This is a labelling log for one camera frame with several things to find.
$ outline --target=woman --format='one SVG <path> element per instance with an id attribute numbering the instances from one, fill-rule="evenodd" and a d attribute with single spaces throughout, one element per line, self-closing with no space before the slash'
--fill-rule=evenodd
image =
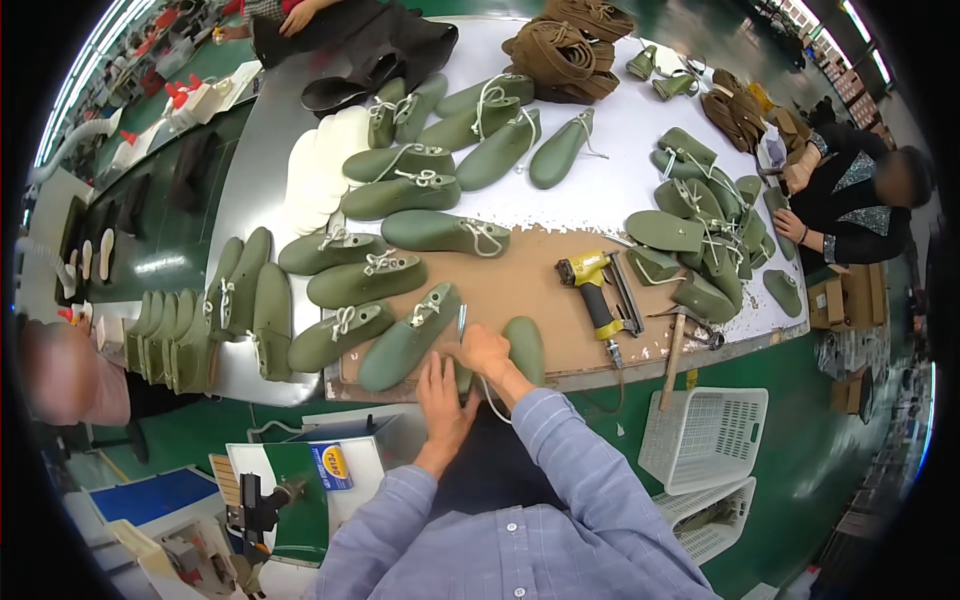
<path id="1" fill-rule="evenodd" d="M 936 187 L 929 160 L 916 148 L 891 152 L 875 133 L 836 123 L 817 128 L 783 178 L 791 209 L 778 210 L 774 226 L 800 246 L 806 274 L 899 255 L 910 235 L 910 210 L 929 202 Z"/>

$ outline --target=factory floor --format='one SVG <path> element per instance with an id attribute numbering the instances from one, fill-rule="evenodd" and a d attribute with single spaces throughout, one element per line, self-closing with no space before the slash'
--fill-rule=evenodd
<path id="1" fill-rule="evenodd" d="M 423 8 L 426 15 L 534 16 L 542 6 L 542 2 L 530 0 L 409 0 L 406 4 Z M 684 53 L 703 55 L 711 66 L 726 68 L 741 78 L 761 81 L 778 104 L 792 107 L 795 101 L 809 108 L 825 94 L 835 96 L 815 65 L 810 64 L 804 71 L 790 65 L 772 41 L 754 30 L 732 0 L 621 0 L 617 4 L 636 18 L 641 36 L 672 45 Z M 191 72 L 201 78 L 226 75 L 251 56 L 245 41 L 222 46 L 206 44 L 184 67 L 182 75 Z M 125 110 L 122 127 L 142 131 L 159 116 L 161 109 L 162 102 L 156 97 L 141 101 Z M 143 165 L 153 173 L 153 188 L 158 190 L 151 192 L 144 208 L 145 216 L 151 217 L 143 220 L 139 238 L 125 243 L 118 239 L 113 266 L 116 278 L 106 286 L 92 285 L 91 300 L 139 300 L 145 290 L 203 287 L 212 222 L 229 157 L 248 112 L 249 108 L 241 108 L 218 117 L 215 126 L 221 132 L 221 147 L 203 184 L 204 205 L 197 212 L 186 214 L 166 208 L 163 190 L 169 184 L 176 162 L 175 146 Z M 900 333 L 905 330 L 904 289 L 909 282 L 909 270 L 905 259 L 891 261 L 888 270 L 892 346 L 897 356 L 907 351 Z M 885 408 L 896 397 L 894 383 L 876 391 L 876 416 L 868 425 L 857 417 L 831 413 L 828 409 L 830 379 L 817 371 L 815 341 L 816 333 L 811 333 L 678 376 L 678 388 L 683 388 L 685 383 L 687 386 L 765 388 L 769 393 L 766 424 L 753 471 L 756 495 L 743 536 L 733 548 L 703 567 L 715 590 L 725 598 L 739 598 L 759 582 L 779 586 L 816 555 L 852 495 L 871 450 L 878 447 L 886 429 L 889 410 Z M 892 371 L 890 381 L 899 380 L 899 372 Z M 650 494 L 661 492 L 662 486 L 636 467 L 636 457 L 650 394 L 661 387 L 662 379 L 628 385 L 624 407 L 615 415 L 599 411 L 590 401 L 615 407 L 615 388 L 591 391 L 590 399 L 583 394 L 570 395 L 588 424 L 635 466 Z M 188 464 L 209 470 L 207 454 L 223 453 L 224 443 L 244 442 L 246 430 L 253 427 L 252 419 L 258 425 L 281 420 L 297 426 L 303 415 L 362 406 L 319 400 L 294 409 L 281 409 L 228 398 L 220 402 L 201 401 L 178 412 L 143 421 L 151 452 L 148 466 L 139 465 L 124 446 L 109 448 L 106 454 L 130 479 Z M 94 431 L 98 440 L 123 437 L 122 429 L 94 427 Z M 265 435 L 264 441 L 279 441 L 284 437 L 282 430 L 273 430 Z"/>

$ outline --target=stack of shoe uppers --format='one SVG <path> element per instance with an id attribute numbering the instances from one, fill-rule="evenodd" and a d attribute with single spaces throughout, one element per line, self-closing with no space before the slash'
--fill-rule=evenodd
<path id="1" fill-rule="evenodd" d="M 506 70 L 533 78 L 540 100 L 593 104 L 620 84 L 610 71 L 613 43 L 635 25 L 601 0 L 547 0 L 543 14 L 503 42 L 513 59 Z"/>

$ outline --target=white laundry basket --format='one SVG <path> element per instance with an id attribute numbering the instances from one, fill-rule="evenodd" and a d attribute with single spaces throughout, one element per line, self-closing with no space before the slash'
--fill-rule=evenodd
<path id="1" fill-rule="evenodd" d="M 733 516 L 732 524 L 710 523 L 699 529 L 683 532 L 677 536 L 680 545 L 684 547 L 684 550 L 690 555 L 693 562 L 703 564 L 734 545 L 736 541 L 740 539 L 740 534 L 743 533 L 743 527 L 747 523 L 747 516 L 750 515 L 750 504 L 754 500 L 755 488 L 756 479 L 754 477 L 747 477 L 741 481 L 736 481 L 726 486 L 717 486 L 716 488 L 710 488 L 702 492 L 684 493 L 681 495 L 662 493 L 654 496 L 653 501 L 672 529 L 682 518 L 691 516 L 728 496 L 732 496 L 738 505 L 737 511 Z"/>
<path id="2" fill-rule="evenodd" d="M 636 462 L 670 495 L 740 481 L 754 469 L 766 414 L 763 388 L 678 391 L 666 412 L 653 392 Z"/>

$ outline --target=black top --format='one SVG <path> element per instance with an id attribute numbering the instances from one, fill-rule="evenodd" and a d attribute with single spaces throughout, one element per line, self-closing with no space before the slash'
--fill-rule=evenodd
<path id="1" fill-rule="evenodd" d="M 790 207 L 804 225 L 824 234 L 824 253 L 801 248 L 804 271 L 825 263 L 870 264 L 903 252 L 910 210 L 880 201 L 872 179 L 875 161 L 890 152 L 878 135 L 829 124 L 807 141 L 827 162 L 814 169 Z"/>

